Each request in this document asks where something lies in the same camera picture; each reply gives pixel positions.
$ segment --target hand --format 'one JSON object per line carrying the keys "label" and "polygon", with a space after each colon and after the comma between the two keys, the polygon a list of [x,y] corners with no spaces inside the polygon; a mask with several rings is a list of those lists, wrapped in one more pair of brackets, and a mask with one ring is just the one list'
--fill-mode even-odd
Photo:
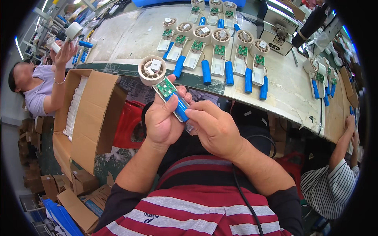
{"label": "hand", "polygon": [[210,101],[196,102],[185,111],[202,146],[211,154],[234,161],[246,146],[232,116]]}
{"label": "hand", "polygon": [[77,46],[73,46],[72,42],[65,42],[60,51],[55,56],[55,65],[57,68],[64,68],[67,62],[77,52]]}
{"label": "hand", "polygon": [[351,138],[351,141],[352,141],[353,150],[357,151],[358,141],[359,141],[358,132],[356,132],[356,131],[353,132],[353,136]]}
{"label": "hand", "polygon": [[355,117],[354,115],[349,115],[346,120],[345,120],[345,126],[347,129],[352,129],[354,130],[355,128]]}
{"label": "hand", "polygon": [[[173,82],[176,77],[169,75],[168,79]],[[177,86],[178,94],[190,105],[192,95],[186,92],[184,86]],[[177,117],[172,113],[176,110],[178,104],[178,97],[173,95],[168,102],[164,102],[158,94],[155,94],[155,100],[146,112],[145,122],[147,127],[147,138],[154,144],[163,146],[168,149],[171,144],[174,144],[183,133],[185,123],[181,123]]]}
{"label": "hand", "polygon": [[[59,45],[59,47],[62,47],[62,40],[55,40],[56,44]],[[51,57],[51,60],[53,60],[53,63],[55,64],[55,57],[56,57],[56,52],[50,48],[50,57]]]}

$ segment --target white work table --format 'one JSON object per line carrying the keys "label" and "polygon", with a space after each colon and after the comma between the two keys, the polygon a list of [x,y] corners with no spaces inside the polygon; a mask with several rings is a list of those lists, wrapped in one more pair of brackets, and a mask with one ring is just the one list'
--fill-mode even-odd
{"label": "white work table", "polygon": [[[137,65],[141,59],[150,55],[163,57],[164,53],[156,51],[156,48],[164,31],[162,22],[164,18],[177,18],[178,23],[186,22],[191,11],[190,5],[168,5],[151,8],[139,9],[136,11],[124,13],[110,19],[106,19],[93,34],[93,38],[98,41],[97,46],[89,51],[88,58],[83,65],[77,68],[94,68],[107,73],[138,76]],[[210,8],[201,13],[207,18]],[[246,17],[255,19],[256,17],[243,13]],[[220,14],[221,19],[224,18],[223,12]],[[249,21],[238,19],[240,27],[251,32],[257,37],[256,26]],[[217,26],[206,26],[214,30]],[[193,40],[186,43],[183,49],[183,55],[186,56]],[[234,63],[236,40],[231,38],[229,45],[226,47],[225,59]],[[206,60],[209,61],[211,67],[213,46],[206,45],[203,50]],[[237,100],[245,104],[257,107],[259,109],[270,111],[280,117],[291,122],[303,126],[311,130],[315,134],[326,138],[332,142],[337,142],[342,135],[340,126],[335,131],[334,128],[327,127],[327,116],[336,116],[337,121],[343,123],[343,98],[341,100],[332,101],[332,106],[337,106],[333,112],[330,107],[325,107],[324,102],[316,100],[312,97],[311,85],[308,74],[302,67],[305,57],[295,50],[298,60],[298,67],[295,66],[292,52],[283,56],[274,50],[270,50],[265,56],[265,66],[269,79],[268,95],[266,101],[259,99],[260,88],[253,85],[252,94],[244,93],[245,77],[234,74],[234,86],[225,85],[225,77],[211,76],[212,85],[205,86],[202,84],[202,68],[198,62],[194,70],[183,70],[181,77],[175,83],[185,86],[206,90],[219,96],[225,96],[232,100]],[[253,67],[253,60],[248,55],[247,65]],[[174,70],[175,63],[166,62],[168,73]],[[341,93],[341,84],[338,83],[336,95]]]}

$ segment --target black and white striped shirt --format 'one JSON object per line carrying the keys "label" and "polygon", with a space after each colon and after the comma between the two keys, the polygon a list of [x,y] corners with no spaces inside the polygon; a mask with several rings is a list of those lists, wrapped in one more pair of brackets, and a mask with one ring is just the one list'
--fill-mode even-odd
{"label": "black and white striped shirt", "polygon": [[348,203],[359,176],[344,159],[330,172],[329,166],[301,176],[301,192],[308,204],[326,219],[338,218]]}

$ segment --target lavender shirt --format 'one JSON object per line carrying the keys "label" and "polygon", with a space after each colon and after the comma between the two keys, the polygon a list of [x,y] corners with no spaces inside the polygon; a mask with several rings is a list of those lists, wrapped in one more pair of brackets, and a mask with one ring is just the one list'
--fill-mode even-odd
{"label": "lavender shirt", "polygon": [[40,65],[34,69],[33,77],[43,80],[42,84],[32,90],[24,92],[26,107],[35,116],[55,116],[55,111],[49,114],[43,109],[43,101],[53,90],[55,72],[52,65]]}

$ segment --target red chair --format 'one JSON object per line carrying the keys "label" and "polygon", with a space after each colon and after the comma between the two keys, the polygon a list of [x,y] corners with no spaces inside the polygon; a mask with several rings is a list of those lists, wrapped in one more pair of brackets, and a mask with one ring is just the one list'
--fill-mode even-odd
{"label": "red chair", "polygon": [[301,169],[305,160],[305,156],[299,152],[292,152],[287,154],[284,157],[275,159],[294,179],[295,185],[297,186],[298,196],[299,199],[304,199],[302,192],[301,192]]}
{"label": "red chair", "polygon": [[131,135],[135,127],[142,121],[144,104],[137,101],[126,101],[119,118],[117,131],[114,136],[113,146],[119,148],[139,149],[142,142],[131,141]]}

